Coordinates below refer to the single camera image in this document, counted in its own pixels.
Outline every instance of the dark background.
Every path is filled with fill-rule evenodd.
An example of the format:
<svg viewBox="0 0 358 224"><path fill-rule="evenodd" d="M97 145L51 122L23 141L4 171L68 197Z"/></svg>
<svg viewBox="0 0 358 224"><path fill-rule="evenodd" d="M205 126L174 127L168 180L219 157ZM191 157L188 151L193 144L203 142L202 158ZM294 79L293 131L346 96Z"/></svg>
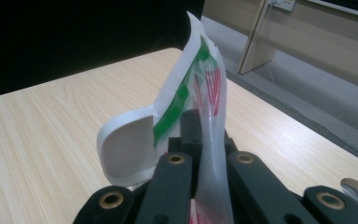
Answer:
<svg viewBox="0 0 358 224"><path fill-rule="evenodd" d="M203 0L0 4L0 94L166 48Z"/></svg>

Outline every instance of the light wood tabletop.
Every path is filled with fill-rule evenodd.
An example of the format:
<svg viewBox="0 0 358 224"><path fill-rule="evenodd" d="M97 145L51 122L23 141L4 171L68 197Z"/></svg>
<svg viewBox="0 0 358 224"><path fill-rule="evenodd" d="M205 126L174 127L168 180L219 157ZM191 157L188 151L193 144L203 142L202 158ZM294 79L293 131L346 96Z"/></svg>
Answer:
<svg viewBox="0 0 358 224"><path fill-rule="evenodd" d="M92 193L109 186L96 149L112 117L150 105L178 49L0 96L0 223L71 223ZM227 132L291 191L358 180L358 159L233 82Z"/></svg>

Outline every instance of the wood grain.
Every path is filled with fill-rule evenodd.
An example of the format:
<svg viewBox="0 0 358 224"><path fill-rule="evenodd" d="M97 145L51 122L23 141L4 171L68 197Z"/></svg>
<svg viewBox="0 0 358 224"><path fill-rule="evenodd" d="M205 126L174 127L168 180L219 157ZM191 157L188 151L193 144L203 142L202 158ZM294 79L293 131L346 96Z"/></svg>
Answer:
<svg viewBox="0 0 358 224"><path fill-rule="evenodd" d="M102 125L150 105L180 56L165 49L0 96L0 223L71 223L108 186ZM228 82L227 131L298 194L358 180L358 159Z"/></svg>

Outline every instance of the power outlet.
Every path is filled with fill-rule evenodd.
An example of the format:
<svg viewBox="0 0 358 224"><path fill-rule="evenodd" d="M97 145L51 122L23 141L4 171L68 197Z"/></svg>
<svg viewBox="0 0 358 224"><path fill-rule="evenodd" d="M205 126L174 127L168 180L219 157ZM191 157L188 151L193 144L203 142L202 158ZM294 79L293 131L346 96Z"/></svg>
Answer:
<svg viewBox="0 0 358 224"><path fill-rule="evenodd" d="M273 6L281 8L286 11L292 11L296 0L269 0L269 4L275 2Z"/></svg>

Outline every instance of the brass insert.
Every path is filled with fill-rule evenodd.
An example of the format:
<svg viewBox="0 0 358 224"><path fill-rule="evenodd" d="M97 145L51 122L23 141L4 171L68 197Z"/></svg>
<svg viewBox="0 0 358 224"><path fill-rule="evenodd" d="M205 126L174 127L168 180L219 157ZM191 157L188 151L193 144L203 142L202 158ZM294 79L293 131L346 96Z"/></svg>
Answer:
<svg viewBox="0 0 358 224"><path fill-rule="evenodd" d="M105 193L100 199L100 206L104 209L112 209L121 205L124 196L119 191L111 191Z"/></svg>
<svg viewBox="0 0 358 224"><path fill-rule="evenodd" d="M183 156L179 155L172 155L168 158L168 162L172 164L180 164L185 161L185 158Z"/></svg>
<svg viewBox="0 0 358 224"><path fill-rule="evenodd" d="M238 162L242 162L242 163L252 163L254 161L253 157L251 157L250 155L246 155L246 154L239 154L237 156L237 161Z"/></svg>
<svg viewBox="0 0 358 224"><path fill-rule="evenodd" d="M328 192L317 193L316 199L324 206L332 209L341 210L345 208L345 203L340 198Z"/></svg>

